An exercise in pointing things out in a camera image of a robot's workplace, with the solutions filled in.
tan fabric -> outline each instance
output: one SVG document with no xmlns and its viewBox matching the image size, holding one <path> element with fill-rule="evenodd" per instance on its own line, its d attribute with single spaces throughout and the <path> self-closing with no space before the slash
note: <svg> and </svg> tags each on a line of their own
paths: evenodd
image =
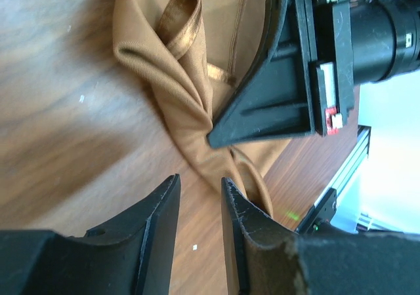
<svg viewBox="0 0 420 295">
<path fill-rule="evenodd" d="M 288 140 L 221 149 L 206 140 L 235 77 L 252 63 L 264 1 L 116 0 L 114 53 L 150 84 L 174 142 L 212 188 L 220 192 L 221 178 L 230 177 L 272 215 L 263 176 Z"/>
</svg>

brown cloth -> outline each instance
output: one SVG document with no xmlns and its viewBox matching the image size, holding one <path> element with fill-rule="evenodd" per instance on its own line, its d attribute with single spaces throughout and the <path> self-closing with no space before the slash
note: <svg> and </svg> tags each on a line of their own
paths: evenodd
<svg viewBox="0 0 420 295">
<path fill-rule="evenodd" d="M 289 140 L 211 149 L 213 115 L 257 51 L 265 0 L 116 0 L 115 57 L 152 87 L 174 142 L 213 189 L 230 177 L 273 214 L 263 180 Z"/>
</svg>

garment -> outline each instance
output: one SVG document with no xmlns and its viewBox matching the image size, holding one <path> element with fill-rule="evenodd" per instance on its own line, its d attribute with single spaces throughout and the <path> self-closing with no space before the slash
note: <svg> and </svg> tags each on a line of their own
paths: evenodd
<svg viewBox="0 0 420 295">
<path fill-rule="evenodd" d="M 272 216 L 263 176 L 289 140 L 211 149 L 213 116 L 257 51 L 265 0 L 116 0 L 115 57 L 152 87 L 187 161 L 216 191 L 229 177 Z"/>
</svg>

cylindrical black joint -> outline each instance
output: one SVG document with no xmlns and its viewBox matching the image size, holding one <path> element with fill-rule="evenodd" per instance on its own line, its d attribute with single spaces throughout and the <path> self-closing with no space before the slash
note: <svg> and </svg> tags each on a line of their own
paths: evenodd
<svg viewBox="0 0 420 295">
<path fill-rule="evenodd" d="M 355 85 L 420 68 L 420 0 L 362 2 L 350 17 Z"/>
</svg>

wooden surface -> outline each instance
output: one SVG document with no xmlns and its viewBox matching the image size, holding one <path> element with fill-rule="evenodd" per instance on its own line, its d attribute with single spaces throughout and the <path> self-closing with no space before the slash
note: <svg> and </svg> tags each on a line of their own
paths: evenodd
<svg viewBox="0 0 420 295">
<path fill-rule="evenodd" d="M 112 55 L 114 0 L 0 0 L 0 228 L 85 230 L 182 176 L 172 294 L 226 294 L 218 194 L 174 147 L 147 85 Z M 293 141 L 266 177 L 295 227 L 356 141 Z"/>
</svg>

